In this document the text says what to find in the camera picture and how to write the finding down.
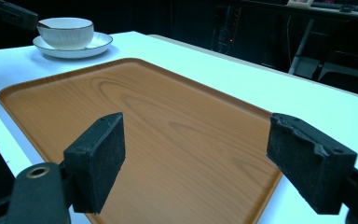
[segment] black chair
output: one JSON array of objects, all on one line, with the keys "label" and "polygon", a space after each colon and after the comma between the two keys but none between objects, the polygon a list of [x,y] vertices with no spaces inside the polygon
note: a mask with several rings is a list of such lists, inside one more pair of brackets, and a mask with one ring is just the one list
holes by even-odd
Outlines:
[{"label": "black chair", "polygon": [[[322,71],[325,63],[339,64],[340,71]],[[346,21],[332,33],[312,80],[358,93],[358,18]]]}]

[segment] white saucer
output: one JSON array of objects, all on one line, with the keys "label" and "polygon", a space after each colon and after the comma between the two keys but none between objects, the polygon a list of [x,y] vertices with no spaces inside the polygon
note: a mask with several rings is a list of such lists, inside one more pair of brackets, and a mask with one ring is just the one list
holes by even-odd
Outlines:
[{"label": "white saucer", "polygon": [[57,58],[66,58],[66,59],[76,59],[76,58],[87,58],[100,53],[105,52],[110,43],[112,43],[113,38],[110,35],[94,32],[94,37],[91,40],[91,43],[86,46],[84,49],[75,49],[75,50],[61,50],[55,49],[52,46],[48,45],[41,36],[38,36],[34,39],[34,45],[42,53],[45,53],[49,56]]}]

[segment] white table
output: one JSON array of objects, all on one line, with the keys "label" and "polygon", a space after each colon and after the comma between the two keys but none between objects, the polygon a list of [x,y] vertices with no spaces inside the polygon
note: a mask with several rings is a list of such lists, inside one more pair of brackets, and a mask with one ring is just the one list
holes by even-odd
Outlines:
[{"label": "white table", "polygon": [[[129,32],[113,38],[107,52],[81,60],[45,56],[34,46],[0,49],[0,90],[96,63],[139,58],[270,112],[301,118],[358,153],[358,95],[160,36]],[[1,105],[0,152],[14,175],[42,162]],[[339,216],[316,215],[284,177],[259,223],[344,223],[346,214],[343,207]],[[73,221],[87,222],[83,215]]]}]

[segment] keyboard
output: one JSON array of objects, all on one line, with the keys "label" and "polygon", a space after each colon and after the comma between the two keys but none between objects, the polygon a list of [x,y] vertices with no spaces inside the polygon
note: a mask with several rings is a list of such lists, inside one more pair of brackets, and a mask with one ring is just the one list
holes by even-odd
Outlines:
[{"label": "keyboard", "polygon": [[[339,10],[342,6],[342,4],[331,4],[331,3],[320,3],[320,2],[313,2],[311,7],[321,7],[321,8],[329,8],[329,9],[337,9]],[[352,11],[358,12],[358,6],[353,6]]]}]

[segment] wood grain surface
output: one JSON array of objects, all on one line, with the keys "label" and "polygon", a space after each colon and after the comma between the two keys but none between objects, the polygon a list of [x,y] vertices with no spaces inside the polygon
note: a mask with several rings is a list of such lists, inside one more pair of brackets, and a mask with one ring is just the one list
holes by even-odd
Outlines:
[{"label": "wood grain surface", "polygon": [[123,112],[127,157],[93,223],[255,223],[281,177],[266,157],[269,112],[144,61],[21,83],[0,103],[57,163],[96,119]]}]

